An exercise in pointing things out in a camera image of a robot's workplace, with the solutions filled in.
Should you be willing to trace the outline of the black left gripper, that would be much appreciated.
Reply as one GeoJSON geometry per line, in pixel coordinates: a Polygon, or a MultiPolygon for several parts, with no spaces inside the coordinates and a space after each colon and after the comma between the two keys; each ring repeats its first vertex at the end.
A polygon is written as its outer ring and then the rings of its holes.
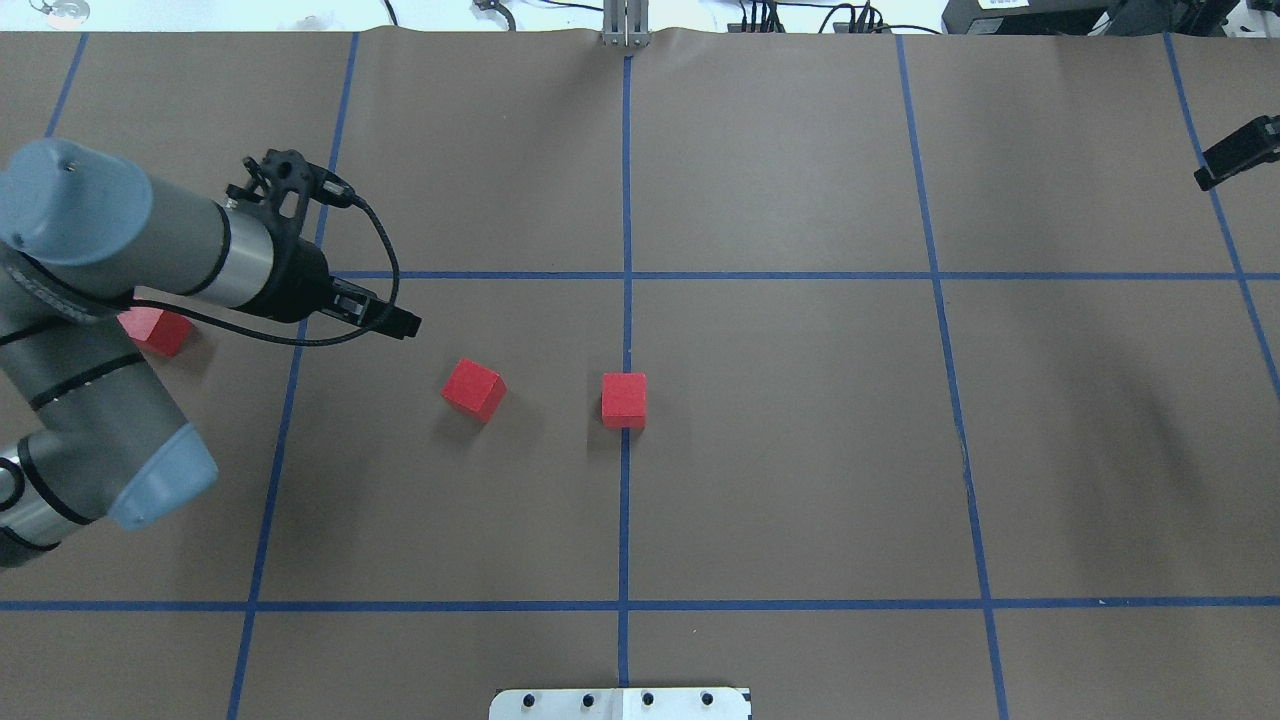
{"type": "Polygon", "coordinates": [[[326,314],[361,331],[408,340],[417,336],[421,318],[380,299],[364,287],[334,278],[319,246],[298,237],[271,241],[271,269],[255,295],[255,315],[297,323],[326,314]]]}

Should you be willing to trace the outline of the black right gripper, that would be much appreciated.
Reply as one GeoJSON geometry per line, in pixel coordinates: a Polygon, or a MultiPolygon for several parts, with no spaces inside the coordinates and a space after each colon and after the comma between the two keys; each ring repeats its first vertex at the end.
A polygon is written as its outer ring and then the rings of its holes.
{"type": "Polygon", "coordinates": [[[1193,177],[1201,191],[1279,160],[1279,117],[1256,117],[1201,152],[1193,177]]]}

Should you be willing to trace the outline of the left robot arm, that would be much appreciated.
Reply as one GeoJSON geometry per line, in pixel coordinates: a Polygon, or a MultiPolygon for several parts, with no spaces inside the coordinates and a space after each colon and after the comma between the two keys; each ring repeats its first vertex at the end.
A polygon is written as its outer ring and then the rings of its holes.
{"type": "Polygon", "coordinates": [[[141,288],[248,316],[320,313],[349,331],[417,334],[421,320],[330,272],[306,240],[311,202],[356,208],[401,265],[370,202],[294,150],[243,161],[223,202],[133,161],[38,138],[3,169],[3,373],[41,427],[3,451],[3,569],[51,553],[101,519],[150,525],[214,484],[218,465],[119,318],[141,288]]]}

